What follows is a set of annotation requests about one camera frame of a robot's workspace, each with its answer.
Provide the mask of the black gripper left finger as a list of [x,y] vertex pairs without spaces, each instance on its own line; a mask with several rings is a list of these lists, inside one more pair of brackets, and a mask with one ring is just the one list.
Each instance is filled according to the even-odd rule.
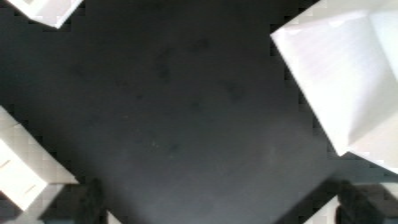
[[40,216],[45,224],[109,224],[102,181],[68,184]]

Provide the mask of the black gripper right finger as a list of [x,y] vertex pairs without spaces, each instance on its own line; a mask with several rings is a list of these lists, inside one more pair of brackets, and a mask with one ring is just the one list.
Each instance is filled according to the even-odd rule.
[[346,181],[338,202],[337,224],[398,224],[398,198],[381,184]]

